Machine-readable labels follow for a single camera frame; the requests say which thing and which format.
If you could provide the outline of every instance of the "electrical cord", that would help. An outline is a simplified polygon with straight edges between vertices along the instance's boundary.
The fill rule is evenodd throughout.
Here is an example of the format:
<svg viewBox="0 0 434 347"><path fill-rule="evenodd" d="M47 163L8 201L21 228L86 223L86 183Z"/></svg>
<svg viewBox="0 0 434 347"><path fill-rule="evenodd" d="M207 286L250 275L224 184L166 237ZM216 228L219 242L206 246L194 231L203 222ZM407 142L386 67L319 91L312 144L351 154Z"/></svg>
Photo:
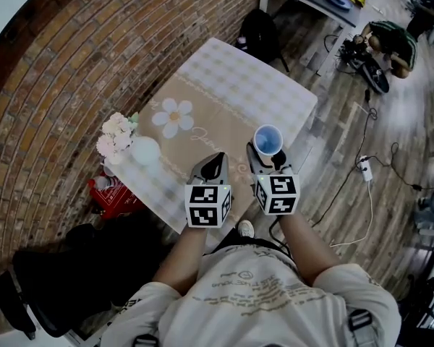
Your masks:
<svg viewBox="0 0 434 347"><path fill-rule="evenodd" d="M434 187L422 187L419 184L410 184L409 182L405 181L405 179L401 176L401 174L396 170L395 165L393 164L393 160L399 151L399 144L398 142L393 142L391 145L391 162L390 163L383 163L376 155L371 155L369 157L364 158L364 161L370 160L372 158L376 159L379 164L382 165L382 167L391 167L393 172L397 175L401 181L407 185L408 187L413 188L413 190L416 190L417 192L421 192L422 190L434 190Z"/></svg>
<svg viewBox="0 0 434 347"><path fill-rule="evenodd" d="M357 239L357 240L354 240L354 241L350 241L349 243L338 243L338 244L333 244L333 245L330 245L331 248L333 248L333 247L339 247L339 246L349 246L350 244L358 243L359 241L362 241L362 240L364 240L364 239L367 238L367 236L368 236L368 234L369 234L369 232L370 232L371 225L373 224L373 199L372 199L372 197L371 197L370 182L371 182L371 180L368 182L368 196L370 197L371 219L370 219L370 223L368 224L367 233L366 233L365 236L364 236L363 238L361 238L361 239Z"/></svg>
<svg viewBox="0 0 434 347"><path fill-rule="evenodd" d="M337 35L326 35L323 38L323 45L325 46L325 49L326 49L327 52L331 51L330 49L328 49L328 47L326 45L326 39L329 38L329 37L338 38L339 36L337 36ZM338 57L337 60L336 60L336 63L335 63L336 71L338 71L339 73L350 74L350 75L356 74L356 72L345 72L345 71L342 71L341 69L339 69L338 68L338 60L340 59L340 56L339 55L336 55L336 56Z"/></svg>
<svg viewBox="0 0 434 347"><path fill-rule="evenodd" d="M370 91L366 90L365 91L365 100L367 101L367 103L370 101ZM348 174L346 175L346 178L344 179L343 183L341 184L341 186L339 187L338 191L336 192L336 194L334 195L333 199L330 202L330 205L328 206L328 208L326 208L325 212L323 212L323 214L321 215L320 219L318 221L316 221L313 225L312 228L316 227L317 225L319 225L321 223L321 221L324 219L326 213L328 213L328 211L331 209L331 207L333 207L333 203L335 202L336 198L339 196L339 193L341 192L342 188L344 188L344 185L346 185L347 180L349 180L350 175L352 174L352 172L354 170L358 170L358 171L362 171L362 169L359 167L359 163L362 162L359 159L359 155L362 152L362 148L363 145L365 143L365 138L366 138L366 134L367 134L367 126L368 126L368 121L372 119L373 121L376 121L378 119L378 111L375 108L371 108L368 112L368 116L367 116L367 120L365 121L365 127L363 129L363 138L362 138L362 142L360 143L360 148L357 152L357 154L355 155L355 159L354 159L354 166L352 167L352 169L348 172ZM413 190L417 191L417 192L421 192L422 190L434 190L434 187L422 187L419 184L410 184L408 182L405 181L405 179L401 176L401 174L396 170L395 165L394 165L394 158L397 154L397 152L399 151L399 144L397 142L393 143L391 146L391 162L389 164L385 164L383 163L376 155L371 155L366 157L363 161L369 160L371 158L376 159L383 167L391 167L392 170L394 171L394 173L397 175L397 177L407 186L413 188Z"/></svg>
<svg viewBox="0 0 434 347"><path fill-rule="evenodd" d="M323 38L323 45L325 46L326 51L327 51L327 52L330 52L331 50L328 49L328 47L326 46L326 39L327 39L327 38L339 38L339 36L337 36L337 35L326 35L326 36Z"/></svg>
<svg viewBox="0 0 434 347"><path fill-rule="evenodd" d="M367 90L367 92L365 93L365 99L369 100L369 97L370 97L370 91ZM321 215L320 219L316 223L313 224L313 226L312 226L313 228L316 227L316 225L320 224L320 222L322 221L322 219L324 219L326 213L331 209L331 207L333 207L334 201L338 197L338 195L341 192L341 190L344 187L344 185L347 183L347 180L349 180L349 177L352 174L352 172L354 172L354 170L356 170L356 169L360 170L360 167L358 167L358 164L359 164L359 160L358 159L359 159L360 152L362 152L363 144L365 143L365 138L366 138L366 135L367 135L368 121L370 119L373 119L374 121L378 119L378 111L376 111L375 108L370 108L370 111L368 112L367 120L365 121L365 127L363 129L362 142L360 143L360 148L357 151L357 154L355 155L354 166L351 168L351 170L349 171L349 173L346 175L346 178L344 179L342 185L339 187L338 191L334 195L334 197L331 200L330 205L328 206L328 208L326 208L325 212L323 212L323 214Z"/></svg>
<svg viewBox="0 0 434 347"><path fill-rule="evenodd" d="M285 250L286 250L286 255L291 258L291 252L289 251L288 246L283 243L282 241L278 240L277 238L275 238L275 236L273 235L273 228L275 227L275 225L280 221L280 218L277 216L276 219L274 220L274 222L270 225L270 228L268 228L268 234L270 235L270 237L272 238L272 240L274 240L276 243L278 243L280 246L282 246Z"/></svg>

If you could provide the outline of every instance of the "black chair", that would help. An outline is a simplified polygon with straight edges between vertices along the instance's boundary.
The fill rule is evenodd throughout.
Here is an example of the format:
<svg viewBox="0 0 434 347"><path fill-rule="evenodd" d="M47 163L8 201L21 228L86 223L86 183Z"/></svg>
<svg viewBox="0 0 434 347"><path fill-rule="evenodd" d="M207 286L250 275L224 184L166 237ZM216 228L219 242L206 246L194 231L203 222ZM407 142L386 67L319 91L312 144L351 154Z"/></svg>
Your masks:
<svg viewBox="0 0 434 347"><path fill-rule="evenodd" d="M61 253L18 251L12 264L21 292L7 271L0 276L0 308L15 329L34 338L28 304L42 328L57 338L87 317L122 306L158 269L166 250L144 212L112 220L97 231L78 226Z"/></svg>
<svg viewBox="0 0 434 347"><path fill-rule="evenodd" d="M280 59L289 73L288 64L281 54L276 26L270 15L260 9L252 10L243 20L239 37L244 38L245 43L240 44L237 40L237 48L264 63Z"/></svg>

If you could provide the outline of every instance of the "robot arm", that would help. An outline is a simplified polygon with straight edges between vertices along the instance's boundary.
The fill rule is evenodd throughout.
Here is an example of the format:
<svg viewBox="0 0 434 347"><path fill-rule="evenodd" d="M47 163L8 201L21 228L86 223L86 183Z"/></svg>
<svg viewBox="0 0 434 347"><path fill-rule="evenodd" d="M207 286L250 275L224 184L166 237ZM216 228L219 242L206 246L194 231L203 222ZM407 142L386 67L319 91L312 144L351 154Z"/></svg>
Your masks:
<svg viewBox="0 0 434 347"><path fill-rule="evenodd" d="M298 175L294 175L288 163L286 150L282 148L271 160L273 166L262 162L251 142L246 146L247 159L254 180L254 195L266 215L292 215L300 196Z"/></svg>
<svg viewBox="0 0 434 347"><path fill-rule="evenodd" d="M231 208L229 158L216 153L199 162L185 185L188 226L220 228Z"/></svg>

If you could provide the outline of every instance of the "shoe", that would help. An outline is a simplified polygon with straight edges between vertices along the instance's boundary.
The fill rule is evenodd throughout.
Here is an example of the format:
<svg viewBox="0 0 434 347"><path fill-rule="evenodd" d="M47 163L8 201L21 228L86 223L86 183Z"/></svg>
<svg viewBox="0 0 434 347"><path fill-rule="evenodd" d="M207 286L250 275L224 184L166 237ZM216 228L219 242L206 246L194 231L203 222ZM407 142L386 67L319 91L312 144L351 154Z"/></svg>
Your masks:
<svg viewBox="0 0 434 347"><path fill-rule="evenodd" d="M239 236L248 236L249 238L254 238L254 226L248 220L243 220L238 223L238 234Z"/></svg>

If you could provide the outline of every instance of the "chair leg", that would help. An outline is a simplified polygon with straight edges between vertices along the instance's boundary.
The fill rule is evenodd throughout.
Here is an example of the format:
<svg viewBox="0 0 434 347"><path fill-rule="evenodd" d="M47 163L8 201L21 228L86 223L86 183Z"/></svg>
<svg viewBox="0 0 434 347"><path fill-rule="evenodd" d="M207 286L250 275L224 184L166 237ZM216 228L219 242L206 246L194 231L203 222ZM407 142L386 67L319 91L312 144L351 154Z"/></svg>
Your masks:
<svg viewBox="0 0 434 347"><path fill-rule="evenodd" d="M284 68L285 68L286 72L289 73L288 64L287 64L286 61L284 60L284 58L283 58L283 56L281 55L281 53L280 53L280 59L281 59L281 63L283 63L283 65L284 65Z"/></svg>

